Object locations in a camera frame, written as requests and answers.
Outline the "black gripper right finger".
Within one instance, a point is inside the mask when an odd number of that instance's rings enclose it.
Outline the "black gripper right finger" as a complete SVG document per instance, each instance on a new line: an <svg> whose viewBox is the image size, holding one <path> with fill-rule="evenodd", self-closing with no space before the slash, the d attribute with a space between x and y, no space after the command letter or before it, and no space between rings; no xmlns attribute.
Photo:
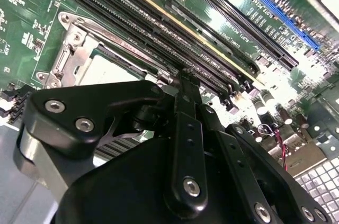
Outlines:
<svg viewBox="0 0 339 224"><path fill-rule="evenodd" d="M200 78L189 74L191 94L212 150L230 179L238 223L332 223L321 205L237 124L223 127L216 112L202 103Z"/></svg>

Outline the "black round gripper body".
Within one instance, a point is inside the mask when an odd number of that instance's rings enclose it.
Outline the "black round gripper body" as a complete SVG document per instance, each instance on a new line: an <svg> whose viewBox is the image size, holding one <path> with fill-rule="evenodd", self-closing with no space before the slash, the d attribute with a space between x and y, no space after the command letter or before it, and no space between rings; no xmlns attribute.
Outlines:
<svg viewBox="0 0 339 224"><path fill-rule="evenodd" d="M58 223L182 223L165 204L167 139L132 148L79 178L57 210ZM208 204L192 223L247 223L225 168L205 157Z"/></svg>

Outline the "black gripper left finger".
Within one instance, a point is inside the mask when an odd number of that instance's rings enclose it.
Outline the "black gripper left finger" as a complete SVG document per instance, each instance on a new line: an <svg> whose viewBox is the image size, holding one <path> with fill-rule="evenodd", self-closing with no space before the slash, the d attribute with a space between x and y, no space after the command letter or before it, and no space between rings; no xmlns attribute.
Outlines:
<svg viewBox="0 0 339 224"><path fill-rule="evenodd" d="M202 124L187 71L174 95L139 80L40 90L25 106L20 147L58 203L82 176L153 139L167 139L167 207L195 219L207 206Z"/></svg>

